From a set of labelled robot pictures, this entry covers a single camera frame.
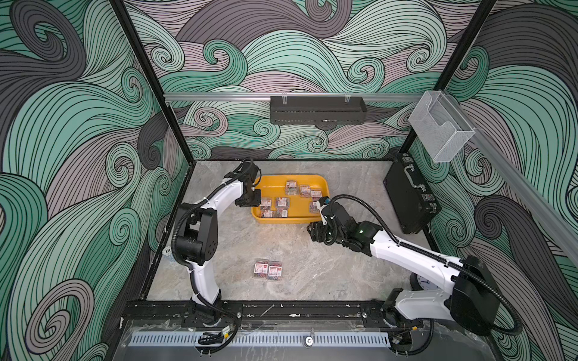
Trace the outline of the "yellow plastic storage tray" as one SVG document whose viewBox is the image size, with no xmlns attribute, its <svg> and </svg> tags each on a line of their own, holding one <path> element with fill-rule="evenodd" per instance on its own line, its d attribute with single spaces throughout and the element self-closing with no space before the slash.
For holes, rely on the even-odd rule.
<svg viewBox="0 0 578 361">
<path fill-rule="evenodd" d="M 264 175 L 261 177 L 257 189 L 261 190 L 261 198 L 271 198 L 271 210 L 275 211 L 274 218 L 262 218 L 262 208 L 260 206 L 251 209 L 251 215 L 260 224 L 310 224 L 312 222 L 320 221 L 321 215 L 310 214 L 309 204 L 312 198 L 303 198 L 300 196 L 300 191 L 296 196 L 287 196 L 285 194 L 285 183 L 287 180 L 295 180 L 300 185 L 309 185 L 312 190 L 321 190 L 323 196 L 329 196 L 328 182 L 324 177 L 317 174 L 274 174 Z M 278 218 L 275 207 L 275 199 L 277 197 L 288 197 L 290 199 L 289 218 Z"/>
</svg>

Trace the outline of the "paper clip box removed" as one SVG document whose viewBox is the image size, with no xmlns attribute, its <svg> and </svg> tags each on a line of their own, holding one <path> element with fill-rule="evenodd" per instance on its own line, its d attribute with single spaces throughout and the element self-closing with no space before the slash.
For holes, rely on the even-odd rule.
<svg viewBox="0 0 578 361">
<path fill-rule="evenodd" d="M 269 260 L 257 259 L 254 262 L 253 277 L 267 279 L 269 277 Z"/>
<path fill-rule="evenodd" d="M 279 261 L 270 261 L 268 267 L 268 279 L 271 281 L 281 281 L 283 264 Z"/>
</svg>

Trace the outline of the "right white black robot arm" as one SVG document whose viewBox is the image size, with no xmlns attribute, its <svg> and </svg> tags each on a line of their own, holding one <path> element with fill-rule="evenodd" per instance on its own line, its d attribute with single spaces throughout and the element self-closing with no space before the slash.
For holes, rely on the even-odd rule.
<svg viewBox="0 0 578 361">
<path fill-rule="evenodd" d="M 307 230 L 313 242 L 341 245 L 424 277 L 436 290 L 401 291 L 394 309 L 407 320 L 451 320 L 477 335 L 519 335 L 522 318 L 501 293 L 486 264 L 433 252 L 397 237 L 364 200 L 347 194 L 314 202 L 320 221 Z"/>
</svg>

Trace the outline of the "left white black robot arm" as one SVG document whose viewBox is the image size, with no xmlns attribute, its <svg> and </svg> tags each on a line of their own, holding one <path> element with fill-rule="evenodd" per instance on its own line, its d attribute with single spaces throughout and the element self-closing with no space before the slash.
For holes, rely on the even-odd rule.
<svg viewBox="0 0 578 361">
<path fill-rule="evenodd" d="M 200 201 L 179 207 L 171 239 L 174 260 L 185 267 L 193 290 L 192 300 L 215 319 L 227 314 L 219 305 L 221 290 L 215 281 L 212 258 L 218 249 L 218 218 L 230 206 L 254 208 L 260 205 L 256 188 L 260 169 L 244 159 L 221 183 Z"/>
</svg>

